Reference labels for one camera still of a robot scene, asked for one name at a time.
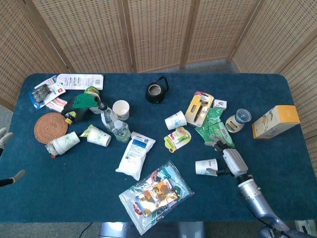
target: woven rattan coaster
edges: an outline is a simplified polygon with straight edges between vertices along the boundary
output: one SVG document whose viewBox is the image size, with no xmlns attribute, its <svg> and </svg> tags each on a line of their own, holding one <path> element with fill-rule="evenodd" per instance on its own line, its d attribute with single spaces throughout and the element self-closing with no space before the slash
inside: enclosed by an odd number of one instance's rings
<svg viewBox="0 0 317 238">
<path fill-rule="evenodd" d="M 35 138 L 43 144 L 48 144 L 66 134 L 68 124 L 65 117 L 59 113 L 48 113 L 42 116 L 34 126 Z"/>
</svg>

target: paper cup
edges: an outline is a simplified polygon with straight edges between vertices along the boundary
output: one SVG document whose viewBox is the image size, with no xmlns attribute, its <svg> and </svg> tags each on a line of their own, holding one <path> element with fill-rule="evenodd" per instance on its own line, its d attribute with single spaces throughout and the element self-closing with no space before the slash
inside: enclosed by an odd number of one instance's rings
<svg viewBox="0 0 317 238">
<path fill-rule="evenodd" d="M 67 150 L 72 148 L 74 145 L 78 144 L 80 142 L 78 136 L 76 135 L 75 132 L 66 134 L 60 138 L 57 138 L 52 141 L 52 144 L 56 151 L 62 155 L 64 154 Z"/>
<path fill-rule="evenodd" d="M 127 120 L 129 118 L 130 106 L 125 100 L 116 101 L 112 106 L 112 110 L 118 115 L 120 120 Z"/>
<path fill-rule="evenodd" d="M 102 145 L 104 147 L 107 147 L 109 145 L 110 140 L 111 135 L 108 135 L 107 133 L 103 132 L 102 130 L 99 130 L 96 127 L 92 128 L 87 137 L 88 142 L 97 145 Z"/>
<path fill-rule="evenodd" d="M 170 117 L 165 119 L 165 124 L 169 130 L 176 129 L 180 126 L 187 125 L 186 118 L 182 111 L 171 115 Z"/>
<path fill-rule="evenodd" d="M 91 95 L 94 95 L 95 97 L 98 97 L 99 98 L 99 102 L 101 102 L 100 100 L 100 97 L 97 93 L 92 93 L 92 92 L 86 92 L 88 94 L 91 94 Z M 95 107 L 95 108 L 89 108 L 89 110 L 91 110 L 94 114 L 100 114 L 101 113 L 101 110 L 98 108 L 98 107 Z"/>
<path fill-rule="evenodd" d="M 213 174 L 209 173 L 206 169 L 218 170 L 217 160 L 211 159 L 211 160 L 196 161 L 195 168 L 196 168 L 197 175 L 214 176 Z"/>
</svg>

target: plastic water bottle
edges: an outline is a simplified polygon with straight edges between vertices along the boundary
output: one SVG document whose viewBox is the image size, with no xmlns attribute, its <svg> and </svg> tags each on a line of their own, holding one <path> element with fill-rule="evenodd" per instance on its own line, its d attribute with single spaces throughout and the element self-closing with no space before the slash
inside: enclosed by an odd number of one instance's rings
<svg viewBox="0 0 317 238">
<path fill-rule="evenodd" d="M 105 103 L 100 103 L 98 108 L 101 110 L 101 120 L 103 124 L 108 131 L 112 131 L 114 129 L 114 122 L 118 120 L 117 114 Z"/>
<path fill-rule="evenodd" d="M 128 142 L 131 136 L 128 124 L 120 120 L 116 120 L 114 122 L 114 129 L 112 130 L 112 132 L 118 141 L 124 143 Z"/>
<path fill-rule="evenodd" d="M 231 133 L 236 133 L 244 127 L 244 123 L 251 121 L 251 113 L 244 108 L 237 110 L 236 115 L 232 115 L 226 121 L 226 128 Z"/>
</svg>

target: metal robotic arm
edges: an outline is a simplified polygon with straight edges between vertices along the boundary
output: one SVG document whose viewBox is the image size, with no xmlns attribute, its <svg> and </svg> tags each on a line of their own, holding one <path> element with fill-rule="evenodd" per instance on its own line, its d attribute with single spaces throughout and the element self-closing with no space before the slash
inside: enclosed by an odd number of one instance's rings
<svg viewBox="0 0 317 238">
<path fill-rule="evenodd" d="M 282 238 L 313 238 L 308 234 L 297 230 L 290 230 L 288 226 L 273 212 L 270 205 L 264 198 L 261 188 L 257 186 L 253 177 L 248 175 L 248 166 L 236 149 L 228 148 L 219 138 L 212 137 L 215 141 L 214 147 L 223 153 L 227 167 L 223 170 L 210 170 L 214 175 L 231 174 L 238 180 L 240 198 L 245 202 L 252 214 L 261 222 L 266 224 L 259 230 L 260 238 L 276 237 L 274 233 L 279 232 Z"/>
</svg>

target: table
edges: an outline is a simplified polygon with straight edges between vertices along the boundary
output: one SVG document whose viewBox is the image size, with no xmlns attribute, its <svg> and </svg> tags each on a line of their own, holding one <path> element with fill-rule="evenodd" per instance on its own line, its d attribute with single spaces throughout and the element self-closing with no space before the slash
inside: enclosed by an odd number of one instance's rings
<svg viewBox="0 0 317 238">
<path fill-rule="evenodd" d="M 160 104 L 145 100 L 146 86 L 166 76 L 169 91 Z M 0 222 L 126 222 L 129 221 L 118 195 L 136 183 L 114 170 L 127 144 L 112 138 L 108 147 L 81 142 L 56 159 L 51 159 L 33 128 L 47 107 L 35 111 L 27 92 L 53 74 L 32 74 L 22 86 L 12 117 L 14 138 L 0 159 L 0 177 L 12 176 L 21 169 L 27 174 L 16 184 L 2 187 Z M 231 176 L 208 177 L 195 174 L 195 161 L 221 155 L 204 145 L 193 126 L 186 126 L 192 140 L 175 153 L 164 146 L 170 131 L 164 119 L 177 111 L 186 112 L 195 91 L 205 91 L 216 99 L 227 100 L 222 121 L 246 108 L 254 122 L 275 105 L 292 105 L 285 78 L 278 74 L 105 74 L 101 98 L 109 105 L 119 99 L 130 104 L 131 131 L 156 140 L 145 159 L 141 178 L 168 160 L 179 169 L 195 192 L 166 218 L 169 221 L 254 220 L 238 197 L 237 181 Z M 82 91 L 68 90 L 60 97 L 69 100 Z M 78 135 L 90 124 L 106 130 L 100 115 L 89 112 L 82 122 L 72 124 L 68 132 Z M 317 183 L 299 125 L 271 140 L 254 140 L 251 123 L 232 134 L 236 148 L 254 175 L 258 186 L 275 213 L 284 220 L 317 217 Z"/>
</svg>

